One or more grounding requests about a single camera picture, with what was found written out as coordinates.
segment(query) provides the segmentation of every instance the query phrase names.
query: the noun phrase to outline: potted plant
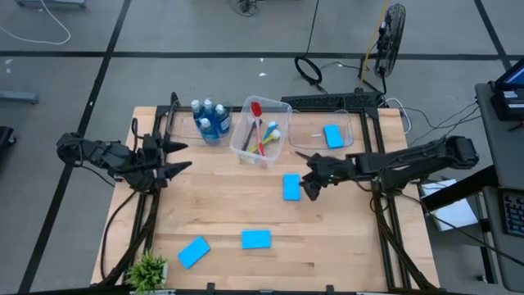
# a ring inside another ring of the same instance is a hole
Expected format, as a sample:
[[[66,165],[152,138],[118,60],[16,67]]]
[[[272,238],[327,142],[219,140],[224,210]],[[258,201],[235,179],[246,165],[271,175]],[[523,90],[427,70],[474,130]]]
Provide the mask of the potted plant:
[[[147,250],[140,262],[131,266],[126,283],[136,288],[137,294],[154,293],[158,288],[164,288],[167,278],[167,259],[162,256],[154,257],[151,250]]]

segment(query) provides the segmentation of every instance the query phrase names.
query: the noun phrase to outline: gray floor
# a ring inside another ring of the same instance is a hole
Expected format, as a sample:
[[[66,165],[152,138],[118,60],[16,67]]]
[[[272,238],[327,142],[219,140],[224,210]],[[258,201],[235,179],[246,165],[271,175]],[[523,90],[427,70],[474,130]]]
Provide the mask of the gray floor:
[[[0,125],[16,129],[19,142],[0,173],[0,293],[16,292],[63,164],[55,143],[74,131],[101,65],[101,58],[2,57],[4,50],[105,51],[124,0],[89,0],[88,9],[53,9],[73,34],[62,46],[24,43],[0,31],[0,89],[34,91],[36,106],[0,103]],[[403,0],[407,20],[402,53],[496,54],[473,0]],[[518,24],[524,8],[518,0],[482,1],[508,54],[522,54]],[[119,52],[303,52],[315,0],[266,0],[260,14],[243,18],[224,0],[133,0],[116,45]],[[321,1],[311,52],[364,52],[382,2]],[[32,39],[60,40],[64,33],[45,12],[0,3],[0,25]],[[332,60],[314,60],[324,65]],[[340,60],[358,65],[357,60]],[[397,61],[388,78],[388,98],[425,111],[434,124],[474,101],[476,83],[504,72],[500,61]],[[330,93],[350,92],[358,84],[353,69],[323,70]],[[369,80],[379,85],[375,77]],[[250,95],[279,99],[314,94],[296,73],[292,59],[113,58],[90,120],[87,138],[124,139],[136,106],[169,101],[176,91],[184,104],[211,97],[240,105]],[[409,111],[412,142],[429,130]],[[440,137],[434,132],[417,141]],[[481,155],[479,170],[491,163],[480,120],[460,125],[452,134],[473,138]],[[439,176],[461,179],[472,171],[445,170]],[[33,291],[87,286],[111,188],[85,170],[75,170],[38,269]],[[441,285],[455,292],[503,294],[502,286],[474,279],[482,273],[478,248],[457,243],[427,222]]]

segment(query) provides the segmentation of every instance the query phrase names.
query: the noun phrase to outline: black keyboard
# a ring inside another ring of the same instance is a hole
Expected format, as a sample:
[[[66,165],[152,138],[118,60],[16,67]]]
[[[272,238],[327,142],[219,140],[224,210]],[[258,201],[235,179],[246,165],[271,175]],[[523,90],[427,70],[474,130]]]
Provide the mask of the black keyboard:
[[[282,102],[288,103],[292,108],[351,110],[363,107],[377,107],[380,97],[381,94],[378,92],[337,93],[282,97]]]
[[[524,237],[524,195],[519,192],[503,190],[500,200],[502,202],[502,223],[505,233]]]

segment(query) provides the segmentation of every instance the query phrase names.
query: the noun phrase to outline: wooden table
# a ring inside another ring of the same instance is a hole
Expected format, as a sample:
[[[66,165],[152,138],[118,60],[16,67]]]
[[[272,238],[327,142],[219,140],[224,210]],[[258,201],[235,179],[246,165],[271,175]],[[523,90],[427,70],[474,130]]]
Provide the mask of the wooden table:
[[[135,108],[141,134],[151,132],[154,113],[154,107]],[[381,109],[379,114],[386,150],[406,148],[398,110]],[[308,124],[318,116],[301,114],[300,122]],[[175,133],[191,137],[191,128],[196,130],[191,114],[179,112],[176,118]],[[352,115],[351,123],[355,142],[343,153],[364,152],[359,116]],[[371,121],[368,125],[374,134]],[[369,209],[371,193],[345,182],[324,188],[316,202],[304,192],[300,202],[284,202],[282,175],[309,172],[305,161],[291,153],[288,141],[274,168],[262,170],[240,165],[227,144],[207,147],[198,138],[174,139],[190,146],[169,155],[168,161],[193,164],[161,193],[153,252],[169,260],[166,288],[204,289],[213,282],[217,289],[322,291],[332,284],[337,291],[387,290],[377,221]],[[376,151],[374,136],[372,139]],[[127,144],[133,145],[130,132]],[[127,184],[116,185],[108,217],[130,193]],[[404,193],[418,196],[414,186],[408,186]],[[137,200],[135,197],[122,209],[111,226],[106,272],[129,245]],[[403,198],[396,198],[396,203],[406,252],[438,286],[421,207]],[[242,250],[243,229],[270,229],[271,248]],[[211,250],[185,270],[177,254],[197,236],[203,236]],[[390,250],[397,266],[396,255]],[[401,286],[398,267],[394,272],[396,285]],[[98,258],[92,281],[100,280]]]

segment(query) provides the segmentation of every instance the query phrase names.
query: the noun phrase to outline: blue sponge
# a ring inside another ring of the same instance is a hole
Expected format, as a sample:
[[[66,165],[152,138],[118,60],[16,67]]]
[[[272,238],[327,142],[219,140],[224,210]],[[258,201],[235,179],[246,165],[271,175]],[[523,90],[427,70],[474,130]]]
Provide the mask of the blue sponge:
[[[201,259],[210,250],[209,245],[203,237],[195,238],[187,247],[178,253],[178,259],[183,268],[188,270],[199,259]]]
[[[326,134],[326,143],[328,148],[344,147],[344,140],[342,140],[341,132],[337,125],[325,125],[324,133]]]
[[[284,201],[300,201],[300,175],[284,175]]]
[[[267,229],[243,230],[242,249],[271,247],[271,232]]]

